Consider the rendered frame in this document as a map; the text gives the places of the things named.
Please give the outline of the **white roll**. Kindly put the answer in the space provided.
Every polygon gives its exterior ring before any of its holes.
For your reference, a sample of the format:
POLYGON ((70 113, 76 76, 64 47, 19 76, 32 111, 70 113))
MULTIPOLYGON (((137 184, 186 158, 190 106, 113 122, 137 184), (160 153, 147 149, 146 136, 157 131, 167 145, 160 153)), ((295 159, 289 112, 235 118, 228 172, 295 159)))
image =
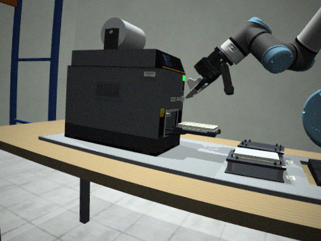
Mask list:
POLYGON ((118 34, 118 49, 144 49, 146 43, 146 36, 144 32, 117 17, 107 20, 101 29, 101 41, 104 44, 105 29, 119 28, 118 34))

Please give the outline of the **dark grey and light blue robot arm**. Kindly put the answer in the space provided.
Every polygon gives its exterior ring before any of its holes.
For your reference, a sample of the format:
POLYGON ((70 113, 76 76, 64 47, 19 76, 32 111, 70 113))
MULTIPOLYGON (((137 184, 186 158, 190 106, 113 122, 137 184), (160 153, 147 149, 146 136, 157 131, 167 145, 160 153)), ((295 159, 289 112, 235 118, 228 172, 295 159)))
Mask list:
MULTIPOLYGON (((271 73, 309 70, 321 49, 321 8, 292 43, 278 41, 271 34, 266 23, 253 17, 220 48, 234 64, 251 53, 271 73)), ((224 63, 220 69, 225 94, 234 94, 229 66, 224 63)), ((321 147, 321 89, 306 101, 302 120, 306 134, 321 147)))

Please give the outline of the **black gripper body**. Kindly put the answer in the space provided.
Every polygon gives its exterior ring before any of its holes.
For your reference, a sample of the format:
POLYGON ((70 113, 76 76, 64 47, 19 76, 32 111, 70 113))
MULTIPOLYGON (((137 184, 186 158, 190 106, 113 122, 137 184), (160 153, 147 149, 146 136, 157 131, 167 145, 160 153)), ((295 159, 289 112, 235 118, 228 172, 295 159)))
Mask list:
POLYGON ((194 68, 196 71, 204 78, 213 75, 207 84, 214 82, 222 73, 220 69, 220 64, 228 63, 230 66, 233 63, 230 59, 221 51, 218 47, 208 56, 203 57, 194 68), (221 55, 222 56, 221 56, 221 55), (222 59, 222 61, 220 61, 222 59))

